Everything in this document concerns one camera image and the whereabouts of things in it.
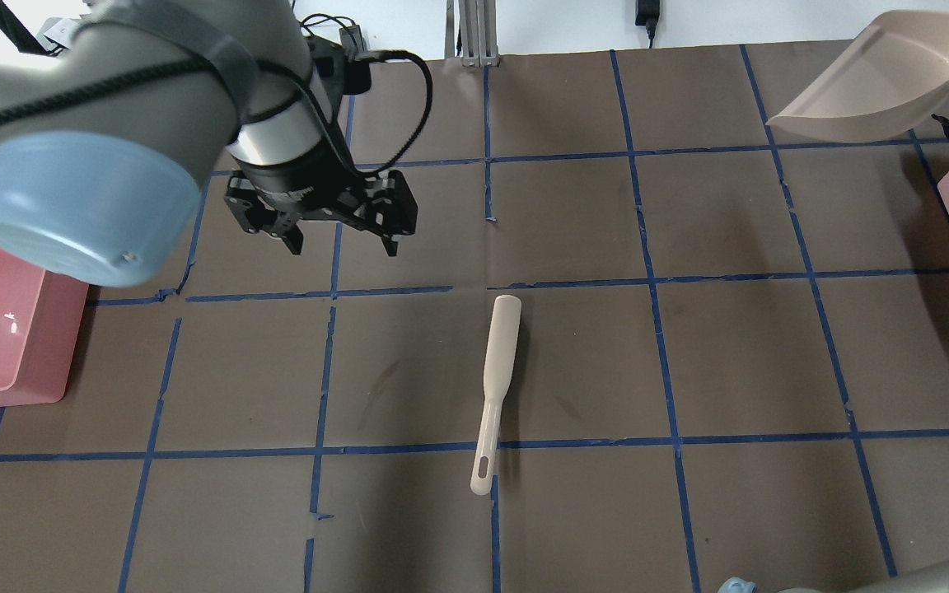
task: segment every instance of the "scoop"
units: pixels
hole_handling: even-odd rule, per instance
[[[948,94],[949,12],[885,12],[768,124],[829,142],[873,142],[919,124]]]
[[[493,301],[493,319],[489,322],[489,344],[486,345],[485,369],[482,372],[485,405],[478,431],[478,446],[474,450],[474,468],[471,469],[471,492],[478,495],[489,494],[489,489],[493,487],[500,413],[504,395],[507,395],[507,388],[512,385],[512,372],[515,371],[521,314],[522,301],[511,294],[502,294]]]

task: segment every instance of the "gray band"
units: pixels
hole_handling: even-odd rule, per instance
[[[114,0],[99,12],[90,26],[122,24],[146,31],[208,60],[241,117],[259,81],[259,64],[231,35],[170,0]]]

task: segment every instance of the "plastic shovel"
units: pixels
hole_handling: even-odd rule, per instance
[[[885,12],[768,124],[829,142],[873,142],[914,127],[948,94],[948,12]]]

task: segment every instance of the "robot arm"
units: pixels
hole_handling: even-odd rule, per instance
[[[0,55],[0,247],[91,284],[144,282],[227,146],[245,231],[298,253],[297,222],[330,219],[393,254],[417,206],[400,172],[355,168],[336,116],[369,63],[396,58],[423,70],[429,109],[422,60],[306,40],[285,0],[103,4],[62,58]]]

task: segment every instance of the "white wall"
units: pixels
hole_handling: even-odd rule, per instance
[[[86,12],[80,0],[7,0],[38,30],[48,16]],[[497,0],[498,44],[504,54],[645,48],[634,26],[635,0]],[[949,11],[949,0],[662,0],[656,46],[760,44],[850,39],[874,16],[894,8]],[[440,58],[445,0],[298,0],[298,15],[353,16],[373,48],[406,48]],[[10,44],[0,33],[0,46]]]

